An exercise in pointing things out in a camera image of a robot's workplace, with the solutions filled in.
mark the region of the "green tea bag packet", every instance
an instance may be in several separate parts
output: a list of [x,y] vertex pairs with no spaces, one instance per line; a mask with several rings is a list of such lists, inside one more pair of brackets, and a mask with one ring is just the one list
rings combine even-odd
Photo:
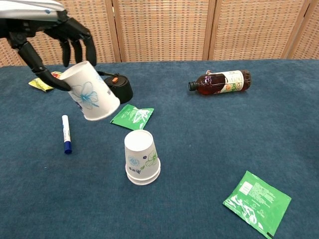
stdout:
[[266,238],[274,238],[291,198],[246,171],[238,186],[223,202]]
[[153,108],[138,109],[135,106],[127,104],[111,120],[110,123],[117,124],[132,130],[143,129],[153,111]]

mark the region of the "brown liquid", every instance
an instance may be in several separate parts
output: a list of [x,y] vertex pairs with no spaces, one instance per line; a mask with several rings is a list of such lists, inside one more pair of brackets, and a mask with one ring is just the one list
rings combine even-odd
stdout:
[[[251,75],[249,71],[241,71],[244,76],[244,85],[240,91],[245,91],[250,87]],[[197,90],[203,95],[218,94],[219,91],[225,86],[225,76],[224,74],[212,74],[212,75],[202,75],[197,81]]]

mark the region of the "yellow packet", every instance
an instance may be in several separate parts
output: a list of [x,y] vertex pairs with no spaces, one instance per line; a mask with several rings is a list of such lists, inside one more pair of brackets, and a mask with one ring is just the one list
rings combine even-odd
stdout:
[[[54,76],[55,78],[57,79],[60,79],[60,76],[61,76],[61,72],[58,72],[58,71],[53,71],[51,72],[52,76]],[[44,83],[40,78],[36,78],[36,79],[33,79],[32,81],[29,82],[29,85],[33,86],[33,87],[36,87],[44,92],[48,92],[50,90],[53,90],[54,88],[47,85],[46,83]]]

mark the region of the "paper cup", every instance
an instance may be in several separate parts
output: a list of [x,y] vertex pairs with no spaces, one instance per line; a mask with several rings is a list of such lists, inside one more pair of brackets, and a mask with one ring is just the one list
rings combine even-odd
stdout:
[[60,76],[71,86],[68,93],[81,109],[87,120],[101,120],[111,115],[120,105],[89,61],[80,62]]
[[136,185],[146,185],[160,174],[160,159],[150,132],[138,129],[124,139],[125,171],[128,179]]

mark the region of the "marker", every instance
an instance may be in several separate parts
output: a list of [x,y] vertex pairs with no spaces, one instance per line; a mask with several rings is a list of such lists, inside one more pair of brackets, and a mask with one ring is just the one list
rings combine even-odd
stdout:
[[64,153],[72,153],[71,147],[71,136],[70,136],[70,127],[69,127],[69,118],[66,115],[62,116],[62,125],[63,125],[63,137],[64,137]]

